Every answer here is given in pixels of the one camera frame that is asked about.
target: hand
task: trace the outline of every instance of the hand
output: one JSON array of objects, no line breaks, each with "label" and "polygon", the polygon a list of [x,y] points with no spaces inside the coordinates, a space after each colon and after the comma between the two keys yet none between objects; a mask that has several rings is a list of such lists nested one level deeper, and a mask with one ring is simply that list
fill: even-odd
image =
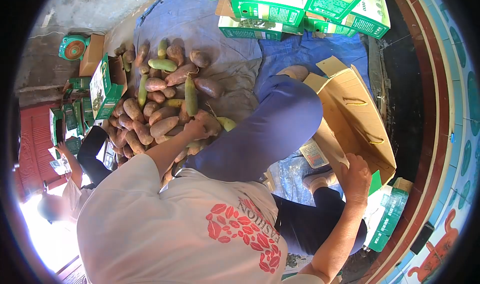
[{"label": "hand", "polygon": [[199,119],[192,119],[184,127],[183,131],[187,133],[192,140],[199,140],[208,137],[204,123]]},{"label": "hand", "polygon": [[346,158],[350,162],[350,168],[340,163],[343,176],[340,186],[345,193],[346,201],[347,203],[353,202],[366,206],[368,191],[370,189],[370,183],[372,182],[372,173],[362,156],[348,153]]},{"label": "hand", "polygon": [[60,155],[70,153],[70,150],[67,148],[64,142],[59,142],[58,145],[54,146],[54,148],[60,153]]}]

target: person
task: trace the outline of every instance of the person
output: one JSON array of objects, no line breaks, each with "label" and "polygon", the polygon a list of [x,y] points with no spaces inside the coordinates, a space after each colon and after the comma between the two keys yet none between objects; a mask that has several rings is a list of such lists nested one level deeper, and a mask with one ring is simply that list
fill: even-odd
[{"label": "person", "polygon": [[[61,197],[48,194],[46,189],[42,193],[42,199],[37,205],[37,210],[40,216],[49,223],[67,220],[75,224],[81,209],[94,189],[112,172],[96,158],[107,137],[105,130],[99,126],[93,126],[83,140],[77,154],[78,159],[70,152],[64,142],[55,146],[60,155],[67,159],[72,172]],[[92,183],[82,187],[83,171]]]},{"label": "person", "polygon": [[237,127],[189,156],[168,189],[169,165],[207,137],[191,120],[170,140],[135,155],[92,193],[77,223],[80,256],[92,283],[279,283],[288,252],[313,255],[289,283],[330,283],[360,249],[371,173],[348,154],[342,189],[332,173],[307,177],[316,207],[269,193],[258,179],[307,142],[322,104],[294,68],[268,78],[259,106]]}]

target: green scale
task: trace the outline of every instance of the green scale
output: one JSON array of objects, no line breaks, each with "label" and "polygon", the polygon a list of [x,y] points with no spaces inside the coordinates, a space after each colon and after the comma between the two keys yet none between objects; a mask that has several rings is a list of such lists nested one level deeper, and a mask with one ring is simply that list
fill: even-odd
[{"label": "green scale", "polygon": [[66,35],[61,40],[58,55],[66,60],[82,60],[89,44],[90,37],[85,38],[78,34]]}]

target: red door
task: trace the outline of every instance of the red door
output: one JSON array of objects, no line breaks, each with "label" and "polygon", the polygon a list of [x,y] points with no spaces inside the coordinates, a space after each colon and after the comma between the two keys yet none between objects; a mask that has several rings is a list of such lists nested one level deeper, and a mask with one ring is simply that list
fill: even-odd
[{"label": "red door", "polygon": [[54,188],[66,182],[50,166],[53,157],[48,151],[53,146],[50,138],[50,107],[55,104],[20,110],[21,144],[20,167],[15,171],[17,191],[23,202],[31,194],[43,189],[43,181]]}]

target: foot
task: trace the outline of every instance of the foot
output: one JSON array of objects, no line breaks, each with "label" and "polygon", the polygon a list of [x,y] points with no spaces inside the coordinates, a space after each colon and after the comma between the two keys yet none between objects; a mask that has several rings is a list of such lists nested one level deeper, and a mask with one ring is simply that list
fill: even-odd
[{"label": "foot", "polygon": [[303,65],[290,65],[276,74],[287,75],[290,78],[297,79],[303,82],[303,80],[305,80],[305,78],[307,78],[308,76],[308,70]]},{"label": "foot", "polygon": [[308,189],[310,193],[314,193],[320,187],[328,187],[330,185],[335,184],[337,181],[337,176],[335,173],[328,171],[327,173],[323,174],[316,174],[307,176],[303,179],[303,187]]}]

